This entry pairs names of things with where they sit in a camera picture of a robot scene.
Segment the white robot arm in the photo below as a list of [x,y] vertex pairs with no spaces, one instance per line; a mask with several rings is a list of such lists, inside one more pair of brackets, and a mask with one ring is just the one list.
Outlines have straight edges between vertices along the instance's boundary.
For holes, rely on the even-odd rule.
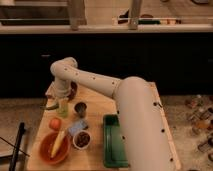
[[119,79],[77,68],[74,58],[55,61],[50,67],[57,98],[70,93],[70,82],[79,83],[115,101],[129,171],[175,171],[160,107],[150,84],[140,77]]

